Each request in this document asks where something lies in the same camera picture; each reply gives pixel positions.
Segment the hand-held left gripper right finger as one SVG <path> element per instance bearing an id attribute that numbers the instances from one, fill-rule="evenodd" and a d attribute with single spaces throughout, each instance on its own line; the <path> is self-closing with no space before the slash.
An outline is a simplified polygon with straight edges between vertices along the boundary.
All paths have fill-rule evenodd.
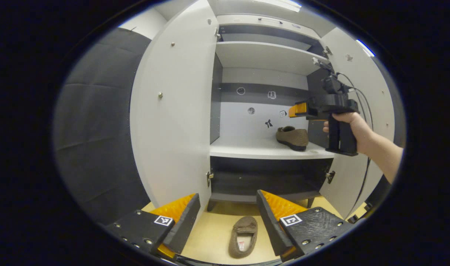
<path id="1" fill-rule="evenodd" d="M 354 227 L 323 207 L 305 208 L 264 190 L 257 191 L 256 203 L 273 251 L 283 262 L 309 256 Z"/>

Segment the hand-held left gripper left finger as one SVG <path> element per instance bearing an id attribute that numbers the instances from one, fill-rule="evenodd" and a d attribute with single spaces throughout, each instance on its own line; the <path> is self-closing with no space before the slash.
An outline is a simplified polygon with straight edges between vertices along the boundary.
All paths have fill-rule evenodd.
<path id="1" fill-rule="evenodd" d="M 195 193 L 152 211 L 135 210 L 105 229 L 140 253 L 176 259 L 188 241 L 200 207 L 200 195 Z"/>

